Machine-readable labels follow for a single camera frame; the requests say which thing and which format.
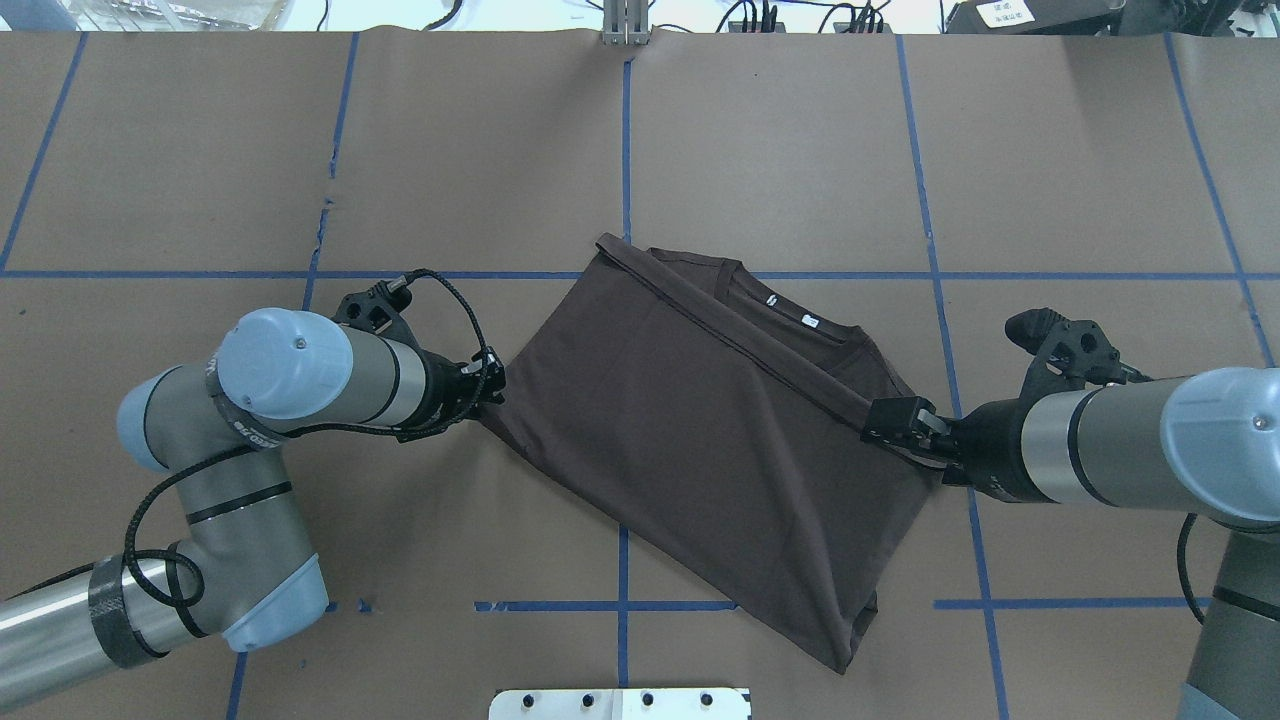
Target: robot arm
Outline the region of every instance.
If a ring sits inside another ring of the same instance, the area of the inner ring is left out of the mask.
[[[470,364],[417,345],[399,316],[412,279],[349,295],[333,319],[250,313],[207,365],[173,368],[125,397],[119,436],[145,468],[229,457],[177,482],[191,538],[170,553],[186,561],[131,552],[145,502],[124,553],[0,605],[0,712],[206,634],[244,652],[320,618],[329,598],[280,446],[328,428],[415,439],[502,401],[502,364],[483,336]]]
[[[945,462],[943,484],[1004,502],[1176,510],[1231,529],[1179,717],[1275,717],[1280,370],[1151,380],[1096,323],[1041,309],[1005,331],[1036,355],[1019,397],[963,419],[922,397],[877,400],[863,439]]]

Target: t-shirt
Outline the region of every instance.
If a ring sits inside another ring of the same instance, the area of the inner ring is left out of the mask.
[[[844,673],[934,487],[859,439],[870,401],[910,388],[860,328],[737,260],[596,249],[485,427]]]

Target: white mounting plate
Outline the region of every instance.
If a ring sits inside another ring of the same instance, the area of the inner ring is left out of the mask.
[[[649,705],[645,705],[646,700],[650,701]],[[489,703],[489,720],[751,720],[751,691],[503,691]]]

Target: white sticker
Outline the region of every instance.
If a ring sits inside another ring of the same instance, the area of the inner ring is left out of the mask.
[[[1036,22],[1024,0],[1000,0],[978,5],[978,14],[987,27],[1010,27]]]

